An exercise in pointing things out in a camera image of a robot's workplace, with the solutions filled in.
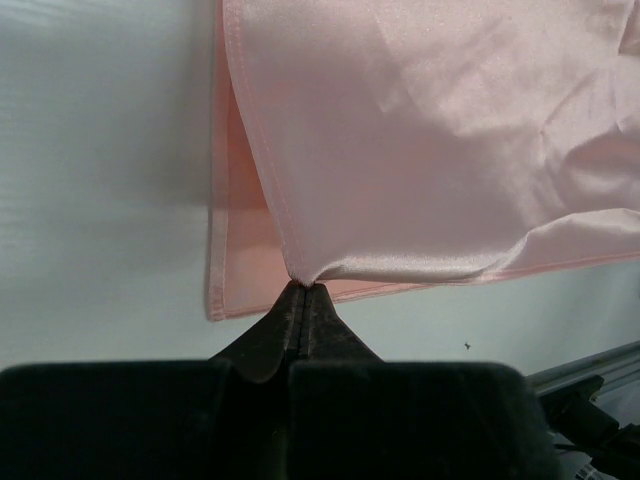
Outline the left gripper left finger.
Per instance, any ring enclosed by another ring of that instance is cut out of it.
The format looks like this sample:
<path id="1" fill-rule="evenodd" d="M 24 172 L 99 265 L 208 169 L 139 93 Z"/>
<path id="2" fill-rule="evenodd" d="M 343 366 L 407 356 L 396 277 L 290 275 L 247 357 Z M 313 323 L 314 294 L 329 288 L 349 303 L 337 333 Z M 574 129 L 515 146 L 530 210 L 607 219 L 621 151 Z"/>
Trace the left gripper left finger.
<path id="1" fill-rule="evenodd" d="M 20 365 L 1 374 L 5 479 L 282 479 L 287 363 L 305 291 L 207 360 Z"/>

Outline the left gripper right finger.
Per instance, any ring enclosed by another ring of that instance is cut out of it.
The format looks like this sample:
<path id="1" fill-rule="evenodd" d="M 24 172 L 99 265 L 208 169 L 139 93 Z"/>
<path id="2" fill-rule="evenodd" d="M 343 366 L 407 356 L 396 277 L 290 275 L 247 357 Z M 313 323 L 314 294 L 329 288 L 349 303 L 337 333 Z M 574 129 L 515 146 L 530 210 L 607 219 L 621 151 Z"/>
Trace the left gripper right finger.
<path id="1" fill-rule="evenodd" d="M 556 479 L 559 462 L 525 378 L 496 363 L 384 362 L 305 294 L 289 370 L 293 479 Z"/>

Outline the pink satin napkin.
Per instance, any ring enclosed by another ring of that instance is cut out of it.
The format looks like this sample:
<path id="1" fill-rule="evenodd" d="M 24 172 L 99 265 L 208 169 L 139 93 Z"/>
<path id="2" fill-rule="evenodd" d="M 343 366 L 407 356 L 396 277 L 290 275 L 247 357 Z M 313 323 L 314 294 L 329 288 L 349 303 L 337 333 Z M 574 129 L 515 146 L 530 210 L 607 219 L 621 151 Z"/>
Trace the pink satin napkin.
<path id="1" fill-rule="evenodd" d="M 208 313 L 639 256 L 635 1 L 218 1 Z"/>

